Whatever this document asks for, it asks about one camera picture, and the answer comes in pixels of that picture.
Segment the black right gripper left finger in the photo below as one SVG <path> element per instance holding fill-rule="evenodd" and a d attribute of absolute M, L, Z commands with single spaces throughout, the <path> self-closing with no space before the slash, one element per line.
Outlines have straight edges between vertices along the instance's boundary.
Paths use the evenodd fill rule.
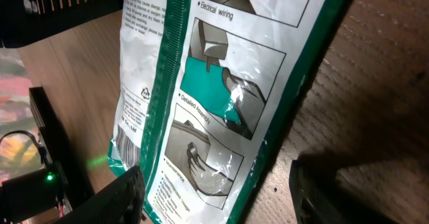
<path fill-rule="evenodd" d="M 144 196 L 143 174 L 139 166 L 134 166 L 57 222 L 59 224 L 139 224 Z"/>

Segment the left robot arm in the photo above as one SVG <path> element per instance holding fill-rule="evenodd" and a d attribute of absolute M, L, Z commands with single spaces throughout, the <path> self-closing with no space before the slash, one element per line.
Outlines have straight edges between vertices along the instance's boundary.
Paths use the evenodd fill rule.
<path fill-rule="evenodd" d="M 58 177 L 41 169 L 1 185 L 1 223 L 20 223 L 58 205 Z"/>

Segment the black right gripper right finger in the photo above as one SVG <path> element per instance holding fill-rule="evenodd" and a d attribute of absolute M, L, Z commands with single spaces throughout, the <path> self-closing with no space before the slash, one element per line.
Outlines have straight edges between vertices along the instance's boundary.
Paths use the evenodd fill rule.
<path fill-rule="evenodd" d="M 365 206 L 347 193 L 315 175 L 308 166 L 293 160 L 289 187 L 299 224 L 392 224 L 393 220 Z"/>

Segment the green white package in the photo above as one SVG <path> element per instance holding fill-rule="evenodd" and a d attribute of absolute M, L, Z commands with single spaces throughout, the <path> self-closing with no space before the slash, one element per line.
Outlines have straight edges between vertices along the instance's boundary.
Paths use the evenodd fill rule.
<path fill-rule="evenodd" d="M 346 0 L 124 0 L 109 149 L 154 223 L 236 223 Z"/>

